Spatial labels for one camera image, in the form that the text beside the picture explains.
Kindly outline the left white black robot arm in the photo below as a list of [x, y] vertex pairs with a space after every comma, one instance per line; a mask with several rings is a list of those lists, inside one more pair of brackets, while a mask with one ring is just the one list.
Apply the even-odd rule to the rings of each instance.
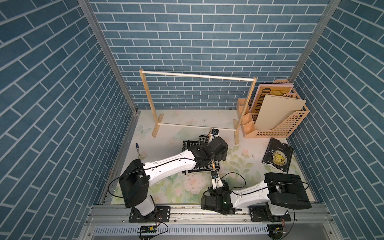
[[227, 151], [226, 141], [216, 137], [209, 143], [192, 145], [180, 154], [163, 160], [146, 163], [141, 159], [131, 161], [118, 178], [125, 207], [136, 208], [145, 217], [154, 215], [157, 208], [148, 194], [150, 186], [179, 172], [221, 161]]

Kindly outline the orange wooden clothes hanger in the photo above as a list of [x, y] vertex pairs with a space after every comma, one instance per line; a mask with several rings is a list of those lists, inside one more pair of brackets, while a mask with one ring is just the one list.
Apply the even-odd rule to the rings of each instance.
[[[211, 131], [207, 135], [207, 137], [209, 138], [210, 141], [214, 139], [214, 135], [212, 133], [213, 133], [213, 129], [211, 129]], [[215, 170], [216, 169], [215, 161], [212, 160], [211, 164], [212, 164], [212, 169]]]

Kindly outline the black white houndstooth scarf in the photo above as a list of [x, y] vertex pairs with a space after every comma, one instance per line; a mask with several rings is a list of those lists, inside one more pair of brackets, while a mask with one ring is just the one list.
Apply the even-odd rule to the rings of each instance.
[[[182, 148], [182, 150], [185, 151], [185, 150], [189, 149], [191, 146], [194, 146], [194, 145], [200, 145], [202, 143], [209, 143], [210, 139], [211, 139], [211, 135], [208, 135], [208, 136], [201, 135], [201, 136], [199, 136], [198, 140], [196, 140], [196, 141], [192, 141], [192, 140], [183, 141], [183, 148]], [[216, 170], [219, 171], [221, 169], [219, 161], [215, 161], [214, 165], [215, 165], [215, 169]], [[192, 170], [182, 171], [182, 173], [184, 175], [187, 175], [187, 174], [191, 174], [191, 173], [206, 172], [206, 171], [210, 171], [210, 170], [213, 170], [213, 169], [214, 169], [213, 165], [210, 164], [210, 165], [206, 165], [206, 166], [197, 166], [197, 167], [195, 167]]]

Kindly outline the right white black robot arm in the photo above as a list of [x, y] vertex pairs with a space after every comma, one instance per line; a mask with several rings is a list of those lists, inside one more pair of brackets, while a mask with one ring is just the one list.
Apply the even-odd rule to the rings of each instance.
[[212, 186], [201, 198], [201, 209], [222, 215], [234, 215], [250, 206], [264, 204], [272, 216], [283, 216], [287, 210], [312, 207], [304, 183], [298, 175], [266, 173], [265, 179], [251, 187], [233, 187], [213, 174]]

